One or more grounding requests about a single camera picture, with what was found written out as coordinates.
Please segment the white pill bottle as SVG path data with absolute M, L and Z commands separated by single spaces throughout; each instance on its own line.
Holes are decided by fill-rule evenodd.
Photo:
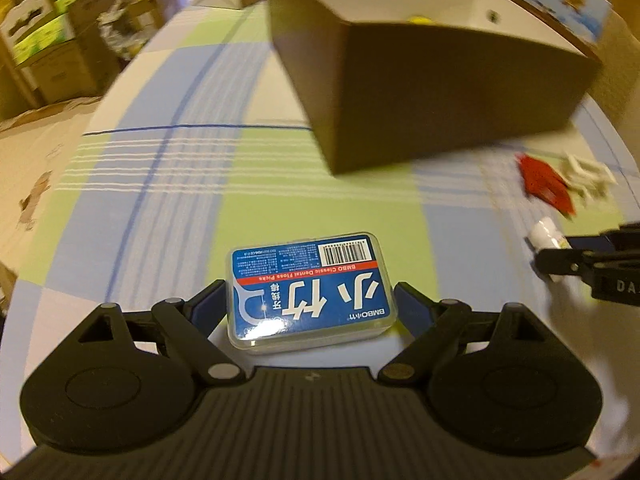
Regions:
M 543 249 L 570 248 L 567 238 L 550 217 L 538 220 L 530 229 L 527 240 L 535 254 Z

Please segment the red snack packet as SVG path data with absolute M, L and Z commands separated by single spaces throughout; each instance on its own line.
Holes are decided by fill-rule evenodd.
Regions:
M 519 154 L 516 159 L 527 196 L 539 198 L 564 217 L 574 216 L 567 184 L 549 164 L 526 154 Z

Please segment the blue dental floss box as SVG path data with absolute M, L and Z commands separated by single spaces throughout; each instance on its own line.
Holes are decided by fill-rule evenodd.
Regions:
M 229 254 L 228 338 L 282 353 L 347 344 L 398 317 L 378 239 L 369 232 L 246 246 Z

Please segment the yellow snack packet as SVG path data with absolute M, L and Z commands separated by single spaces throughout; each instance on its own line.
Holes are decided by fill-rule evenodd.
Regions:
M 408 18 L 408 22 L 416 25 L 433 25 L 434 21 L 426 16 L 413 15 Z

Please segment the checkered tablecloth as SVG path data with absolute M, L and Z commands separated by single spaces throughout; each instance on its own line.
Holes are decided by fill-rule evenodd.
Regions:
M 617 184 L 576 203 L 568 235 L 639 217 L 639 173 L 592 99 L 565 131 L 334 177 L 272 50 L 265 6 L 194 6 L 120 75 L 51 190 L 18 272 L 1 344 L 1 455 L 32 447 L 22 383 L 97 304 L 142 310 L 224 278 L 233 248 L 367 231 L 393 282 L 478 310 L 519 301 L 589 366 L 603 390 L 590 444 L 639 445 L 639 312 L 597 302 L 576 278 L 544 282 L 529 229 L 550 214 L 516 158 L 604 162 Z

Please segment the brown open storage box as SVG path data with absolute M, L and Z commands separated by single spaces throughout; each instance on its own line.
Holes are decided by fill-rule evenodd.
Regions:
M 273 45 L 334 174 L 560 130 L 601 66 L 524 0 L 268 3 Z

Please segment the small cluttered cardboard box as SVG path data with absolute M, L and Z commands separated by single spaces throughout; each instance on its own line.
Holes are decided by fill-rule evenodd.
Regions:
M 165 25 L 158 0 L 115 0 L 98 17 L 99 31 L 107 47 L 130 62 Z

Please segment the cardboard box with tissues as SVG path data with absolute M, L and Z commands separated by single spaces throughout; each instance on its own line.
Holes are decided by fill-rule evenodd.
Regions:
M 1 22 L 1 39 L 29 88 L 52 104 L 102 96 L 118 74 L 98 17 L 113 0 L 23 0 Z

